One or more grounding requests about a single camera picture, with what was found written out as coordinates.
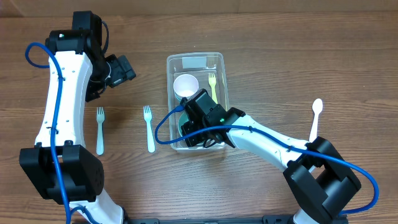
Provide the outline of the teal bowl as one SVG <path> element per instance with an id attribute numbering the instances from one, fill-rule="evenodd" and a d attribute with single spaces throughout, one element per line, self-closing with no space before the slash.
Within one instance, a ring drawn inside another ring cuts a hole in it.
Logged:
<path id="1" fill-rule="evenodd" d="M 181 114 L 180 118 L 179 118 L 178 126 L 177 126 L 177 127 L 178 127 L 178 132 L 179 132 L 179 134 L 180 134 L 181 136 L 183 136 L 183 133 L 182 133 L 182 126 L 183 126 L 187 121 L 189 121 L 189 118 L 188 118 L 186 112 L 183 112 L 183 113 Z"/>

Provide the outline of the white fork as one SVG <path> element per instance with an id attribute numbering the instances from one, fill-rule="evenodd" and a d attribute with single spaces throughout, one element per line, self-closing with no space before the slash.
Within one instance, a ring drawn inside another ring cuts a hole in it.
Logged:
<path id="1" fill-rule="evenodd" d="M 154 136 L 152 133 L 152 111 L 150 110 L 150 106 L 146 105 L 143 107 L 143 113 L 144 113 L 144 121 L 146 122 L 146 128 L 147 128 L 147 149 L 150 153 L 155 152 L 155 142 L 154 142 Z"/>

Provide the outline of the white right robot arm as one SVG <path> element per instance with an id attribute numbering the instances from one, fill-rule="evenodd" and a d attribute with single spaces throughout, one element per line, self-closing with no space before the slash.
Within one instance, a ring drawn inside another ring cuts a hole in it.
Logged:
<path id="1" fill-rule="evenodd" d="M 300 210 L 294 223 L 333 223 L 349 211 L 345 206 L 361 189 L 355 171 L 332 143 L 317 137 L 314 141 L 284 136 L 254 121 L 236 108 L 225 111 L 210 107 L 178 106 L 188 115 L 182 126 L 189 146 L 208 141 L 246 149 L 279 168 Z"/>

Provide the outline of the light blue fork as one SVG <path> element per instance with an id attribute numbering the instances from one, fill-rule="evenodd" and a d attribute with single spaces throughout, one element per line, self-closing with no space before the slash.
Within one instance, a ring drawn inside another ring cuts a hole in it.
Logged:
<path id="1" fill-rule="evenodd" d="M 96 120 L 98 123 L 96 153 L 100 156 L 104 153 L 103 123 L 105 121 L 105 115 L 103 107 L 97 107 Z"/>

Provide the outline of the yellow fork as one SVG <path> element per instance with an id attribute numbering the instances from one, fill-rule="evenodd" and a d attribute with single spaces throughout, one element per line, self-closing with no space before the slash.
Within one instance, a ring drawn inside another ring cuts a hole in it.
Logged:
<path id="1" fill-rule="evenodd" d="M 217 96 L 216 96 L 216 76 L 214 73 L 209 73 L 208 75 L 208 83 L 211 87 L 211 98 L 213 101 L 218 104 Z"/>

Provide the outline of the white spoon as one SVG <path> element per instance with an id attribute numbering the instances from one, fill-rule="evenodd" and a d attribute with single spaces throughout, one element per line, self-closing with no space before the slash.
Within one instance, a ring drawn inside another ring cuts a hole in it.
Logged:
<path id="1" fill-rule="evenodd" d="M 314 142 L 314 140 L 318 136 L 318 121 L 321 112 L 323 111 L 323 101 L 320 98 L 317 98 L 312 105 L 313 111 L 313 123 L 312 128 L 310 130 L 309 141 Z"/>

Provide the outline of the white cup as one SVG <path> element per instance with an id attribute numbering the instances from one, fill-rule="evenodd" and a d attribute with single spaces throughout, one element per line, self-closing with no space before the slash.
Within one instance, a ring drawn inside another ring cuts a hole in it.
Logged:
<path id="1" fill-rule="evenodd" d="M 199 82 L 193 75 L 182 74 L 175 79 L 173 88 L 174 93 L 180 96 L 189 96 L 199 90 Z"/>

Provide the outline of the green cup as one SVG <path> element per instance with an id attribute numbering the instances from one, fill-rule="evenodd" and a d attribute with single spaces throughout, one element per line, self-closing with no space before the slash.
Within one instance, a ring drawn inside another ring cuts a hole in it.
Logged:
<path id="1" fill-rule="evenodd" d="M 189 95 L 189 96 L 180 96 L 180 95 L 178 95 L 178 94 L 176 94 L 176 93 L 174 93 L 174 95 L 175 95 L 175 98 L 178 100 L 178 101 L 182 101 L 182 99 L 183 98 L 186 98 L 186 99 L 190 99 L 190 98 L 193 98 L 195 95 L 196 95 L 196 93 L 194 93 L 194 94 L 192 94 L 192 95 Z"/>

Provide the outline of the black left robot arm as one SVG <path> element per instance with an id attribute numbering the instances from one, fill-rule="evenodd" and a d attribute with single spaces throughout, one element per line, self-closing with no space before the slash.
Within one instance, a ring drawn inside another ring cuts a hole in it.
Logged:
<path id="1" fill-rule="evenodd" d="M 19 164 L 36 191 L 65 209 L 65 221 L 80 213 L 89 223 L 127 223 L 129 217 L 104 187 L 101 161 L 86 148 L 85 104 L 134 72 L 125 57 L 106 55 L 102 26 L 54 30 L 41 44 L 49 60 L 49 91 L 44 118 L 32 148 Z"/>

